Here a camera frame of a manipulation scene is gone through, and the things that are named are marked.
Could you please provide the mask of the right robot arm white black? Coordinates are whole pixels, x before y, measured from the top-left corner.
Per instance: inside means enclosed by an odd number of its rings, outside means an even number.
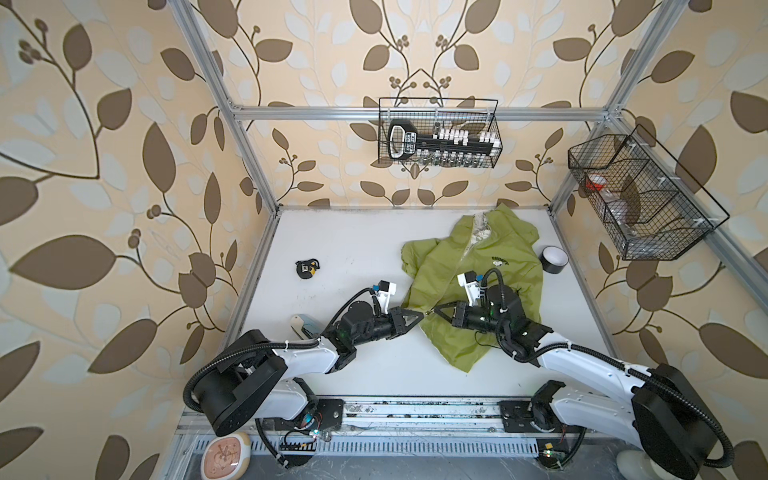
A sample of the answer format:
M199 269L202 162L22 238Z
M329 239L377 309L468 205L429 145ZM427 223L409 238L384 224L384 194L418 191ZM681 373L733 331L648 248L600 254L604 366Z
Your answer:
M521 364L576 381L549 380L513 417L542 432L580 427L642 449L659 467L694 479L704 467L733 465L735 448L721 423L676 368L631 364L576 344L551 327L528 319L508 287L480 287L470 301L435 307L449 325L491 334L498 347Z

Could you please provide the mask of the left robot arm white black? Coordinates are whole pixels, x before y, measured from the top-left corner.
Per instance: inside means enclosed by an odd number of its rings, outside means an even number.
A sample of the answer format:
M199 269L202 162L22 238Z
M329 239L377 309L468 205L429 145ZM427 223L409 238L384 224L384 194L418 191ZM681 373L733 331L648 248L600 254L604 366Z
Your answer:
M377 299L355 300L307 340L274 342L260 330L250 330L192 375L183 389L183 401L187 408L204 414L220 438L254 422L269 453L290 467L281 451L289 442L270 442L265 421L274 421L288 435L301 434L310 440L337 427L342 401L319 399L305 376L338 372L356 358L358 346L403 336L423 317L418 311L383 307Z

